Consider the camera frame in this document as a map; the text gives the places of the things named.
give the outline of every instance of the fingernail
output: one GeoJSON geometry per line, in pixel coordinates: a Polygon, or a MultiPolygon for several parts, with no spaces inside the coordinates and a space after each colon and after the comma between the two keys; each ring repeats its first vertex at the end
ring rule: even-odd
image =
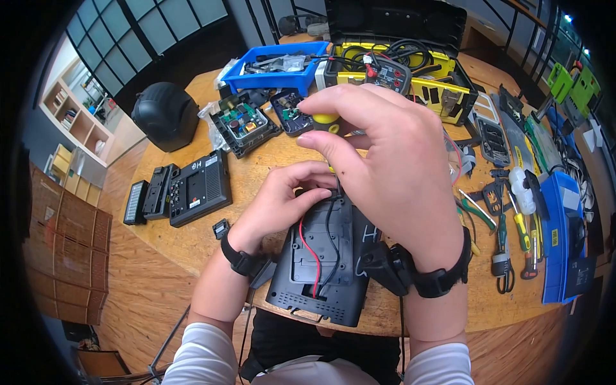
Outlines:
{"type": "Polygon", "coordinates": [[[314,148],[314,139],[312,135],[307,132],[298,136],[298,146],[305,148],[314,148]]]}

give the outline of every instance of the bookshelf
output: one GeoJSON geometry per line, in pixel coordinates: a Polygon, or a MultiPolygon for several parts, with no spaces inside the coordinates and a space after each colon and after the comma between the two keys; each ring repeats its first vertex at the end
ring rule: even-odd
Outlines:
{"type": "Polygon", "coordinates": [[[64,73],[66,70],[43,95],[40,107],[57,129],[75,146],[81,147],[89,156],[107,167],[105,160],[115,137],[84,105],[79,103],[62,79],[64,73]],[[97,151],[99,141],[105,142],[105,145],[97,151]]]}

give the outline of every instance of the white plastic bottle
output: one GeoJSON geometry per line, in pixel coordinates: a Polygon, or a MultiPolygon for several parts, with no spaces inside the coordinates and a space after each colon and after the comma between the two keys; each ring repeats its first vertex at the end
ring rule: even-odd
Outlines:
{"type": "Polygon", "coordinates": [[[511,192],[516,196],[517,206],[520,213],[531,215],[537,209],[535,201],[533,201],[533,192],[528,188],[524,188],[524,179],[526,175],[524,170],[516,166],[509,172],[509,183],[511,184],[511,192]]]}

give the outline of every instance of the left hand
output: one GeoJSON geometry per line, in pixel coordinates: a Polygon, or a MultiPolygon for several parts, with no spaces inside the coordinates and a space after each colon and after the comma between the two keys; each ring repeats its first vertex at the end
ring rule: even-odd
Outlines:
{"type": "Polygon", "coordinates": [[[291,227],[314,204],[329,198],[328,188],[335,187],[336,177],[325,162],[309,160],[272,168],[229,231],[229,244],[237,251],[254,255],[266,235],[291,227]],[[307,191],[296,198],[296,187],[307,191]]]}

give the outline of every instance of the yellow toolbox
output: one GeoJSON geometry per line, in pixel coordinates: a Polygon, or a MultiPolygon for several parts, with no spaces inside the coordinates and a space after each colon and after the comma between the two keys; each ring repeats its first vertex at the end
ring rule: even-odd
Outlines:
{"type": "MultiPolygon", "coordinates": [[[[413,77],[408,98],[413,100],[414,94],[417,102],[425,104],[444,123],[464,124],[478,95],[456,59],[466,23],[464,9],[436,1],[413,2],[412,9],[403,9],[393,0],[380,0],[378,5],[326,0],[326,9],[333,42],[330,56],[361,60],[365,52],[378,55],[390,45],[408,39],[427,47],[433,64],[440,65],[440,69],[413,77]],[[447,79],[449,83],[437,79],[447,79]]],[[[417,67],[423,54],[412,54],[407,61],[409,67],[417,67]]],[[[341,60],[322,62],[316,74],[319,89],[343,83],[362,84],[365,72],[350,71],[349,66],[341,60]]]]}

